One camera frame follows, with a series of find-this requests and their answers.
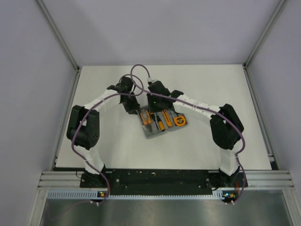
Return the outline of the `grey plastic tool case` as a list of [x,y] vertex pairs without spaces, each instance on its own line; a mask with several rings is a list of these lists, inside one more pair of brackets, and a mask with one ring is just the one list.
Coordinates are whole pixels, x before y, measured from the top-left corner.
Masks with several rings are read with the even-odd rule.
[[[149,132],[144,126],[143,126],[143,123],[142,123],[142,119],[140,117],[140,112],[144,113],[144,111],[147,110],[149,113],[150,113],[150,117],[151,117],[151,120],[152,120],[152,132]],[[147,139],[150,139],[150,138],[155,138],[157,136],[160,136],[160,135],[163,135],[169,131],[175,131],[175,130],[179,130],[179,129],[183,129],[184,127],[186,127],[189,122],[187,120],[187,118],[185,117],[185,115],[183,113],[176,113],[174,112],[173,110],[166,110],[168,115],[169,115],[169,118],[173,124],[172,127],[168,127],[167,124],[166,124],[166,121],[163,117],[163,114],[162,112],[158,112],[157,114],[159,115],[159,117],[161,118],[164,126],[165,126],[165,131],[160,131],[159,128],[158,128],[158,125],[157,125],[157,121],[156,121],[156,117],[155,117],[155,113],[151,113],[148,109],[148,106],[143,106],[140,108],[140,110],[138,111],[138,117],[139,117],[139,120],[141,122],[141,125],[142,125],[142,129],[143,129],[143,132],[144,132],[144,136],[147,138]],[[183,115],[185,118],[186,118],[186,125],[184,126],[181,126],[181,127],[178,127],[175,125],[174,123],[174,117],[177,117],[177,116],[181,116]]]

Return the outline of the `orange handled pliers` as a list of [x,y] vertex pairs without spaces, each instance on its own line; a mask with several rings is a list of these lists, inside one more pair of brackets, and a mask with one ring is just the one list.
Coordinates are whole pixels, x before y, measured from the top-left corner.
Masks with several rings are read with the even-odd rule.
[[140,112],[140,117],[142,119],[143,126],[149,131],[152,132],[152,120],[150,113],[145,110],[144,113]]

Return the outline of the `orange black utility knife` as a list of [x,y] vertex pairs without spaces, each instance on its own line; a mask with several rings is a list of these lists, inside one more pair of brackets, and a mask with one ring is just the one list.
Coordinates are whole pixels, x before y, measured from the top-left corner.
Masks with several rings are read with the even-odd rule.
[[165,121],[166,121],[167,126],[168,126],[169,128],[172,127],[173,124],[172,124],[172,122],[171,122],[171,120],[170,120],[170,118],[169,118],[169,115],[168,115],[167,111],[166,111],[166,110],[163,110],[163,111],[162,111],[162,114],[163,114],[163,117],[164,117],[164,119],[165,119]]

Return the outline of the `orange tape measure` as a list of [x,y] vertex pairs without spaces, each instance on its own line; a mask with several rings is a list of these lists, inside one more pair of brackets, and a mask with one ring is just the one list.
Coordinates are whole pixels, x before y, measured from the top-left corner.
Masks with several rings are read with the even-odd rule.
[[183,115],[174,117],[174,123],[178,127],[184,126],[186,125],[186,118]]

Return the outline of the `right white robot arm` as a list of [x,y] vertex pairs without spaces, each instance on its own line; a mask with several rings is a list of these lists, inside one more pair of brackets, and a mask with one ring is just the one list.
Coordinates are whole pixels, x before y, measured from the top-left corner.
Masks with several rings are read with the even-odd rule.
[[150,79],[148,81],[148,108],[151,113],[168,114],[172,125],[183,126],[187,123],[185,116],[191,116],[205,122],[211,128],[213,141],[221,148],[220,182],[231,186],[236,182],[236,171],[241,168],[235,144],[242,140],[244,126],[234,108],[225,104],[213,106],[194,100],[179,90],[169,91],[162,82]]

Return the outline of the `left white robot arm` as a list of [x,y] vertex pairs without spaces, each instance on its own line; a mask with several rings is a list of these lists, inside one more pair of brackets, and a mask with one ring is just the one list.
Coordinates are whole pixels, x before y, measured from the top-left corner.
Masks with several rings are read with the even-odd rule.
[[132,91],[134,83],[129,77],[122,77],[117,85],[110,85],[103,94],[84,106],[71,109],[66,136],[71,148],[85,162],[90,181],[103,186],[107,176],[102,172],[105,164],[95,146],[100,138],[100,116],[116,105],[122,104],[128,114],[138,114],[140,105]]

